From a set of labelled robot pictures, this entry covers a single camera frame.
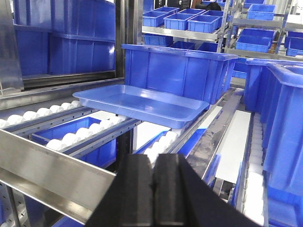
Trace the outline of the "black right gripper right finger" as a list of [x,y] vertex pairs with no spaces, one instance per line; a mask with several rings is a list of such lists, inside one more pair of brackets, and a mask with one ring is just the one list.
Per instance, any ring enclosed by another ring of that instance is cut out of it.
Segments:
[[156,227],[257,226],[215,194],[182,155],[160,154],[153,178]]

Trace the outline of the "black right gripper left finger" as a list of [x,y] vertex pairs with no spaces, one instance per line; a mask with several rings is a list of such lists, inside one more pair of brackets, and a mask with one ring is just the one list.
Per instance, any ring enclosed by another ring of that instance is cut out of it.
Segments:
[[152,226],[152,169],[146,155],[126,155],[88,227]]

